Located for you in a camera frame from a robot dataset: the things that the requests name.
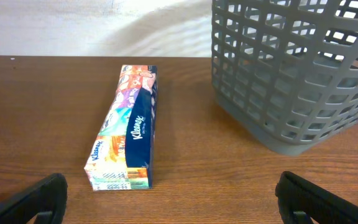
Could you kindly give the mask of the grey plastic lattice basket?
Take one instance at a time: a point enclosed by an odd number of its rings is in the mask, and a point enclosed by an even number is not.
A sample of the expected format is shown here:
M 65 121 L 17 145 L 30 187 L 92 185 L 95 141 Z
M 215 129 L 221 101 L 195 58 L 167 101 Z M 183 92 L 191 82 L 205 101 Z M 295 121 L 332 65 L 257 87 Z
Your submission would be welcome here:
M 358 0 L 213 1 L 211 25 L 218 104 L 268 149 L 358 123 Z

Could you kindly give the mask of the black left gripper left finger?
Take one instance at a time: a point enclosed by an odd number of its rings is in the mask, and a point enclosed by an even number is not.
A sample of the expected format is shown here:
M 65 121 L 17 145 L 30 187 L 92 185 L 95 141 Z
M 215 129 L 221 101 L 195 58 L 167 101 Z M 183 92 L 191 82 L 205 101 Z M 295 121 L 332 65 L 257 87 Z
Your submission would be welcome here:
M 67 207 L 67 181 L 54 173 L 0 203 L 0 224 L 61 224 Z

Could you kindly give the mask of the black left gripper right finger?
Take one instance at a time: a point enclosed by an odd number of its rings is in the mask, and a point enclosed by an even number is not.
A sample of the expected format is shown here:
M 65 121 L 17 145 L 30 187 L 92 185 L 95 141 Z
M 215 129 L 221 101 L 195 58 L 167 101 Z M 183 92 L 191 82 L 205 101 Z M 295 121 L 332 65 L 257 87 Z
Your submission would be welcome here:
M 358 206 L 290 171 L 282 172 L 275 188 L 284 224 L 358 224 Z

